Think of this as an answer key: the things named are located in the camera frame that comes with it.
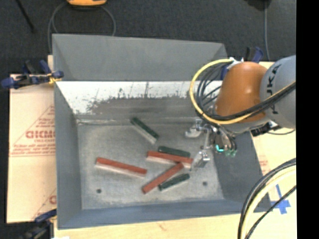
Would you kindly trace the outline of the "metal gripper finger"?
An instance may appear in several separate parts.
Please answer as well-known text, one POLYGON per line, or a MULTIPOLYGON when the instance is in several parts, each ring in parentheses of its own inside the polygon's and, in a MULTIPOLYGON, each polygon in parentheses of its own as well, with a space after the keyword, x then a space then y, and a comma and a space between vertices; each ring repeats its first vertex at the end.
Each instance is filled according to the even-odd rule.
POLYGON ((204 168, 210 161, 210 155, 206 151, 200 151, 193 159, 191 164, 191 171, 195 171, 199 168, 204 168))
POLYGON ((199 137, 203 132, 205 132, 205 126, 206 124, 193 124, 190 128, 188 128, 184 132, 184 136, 186 138, 197 138, 199 137))

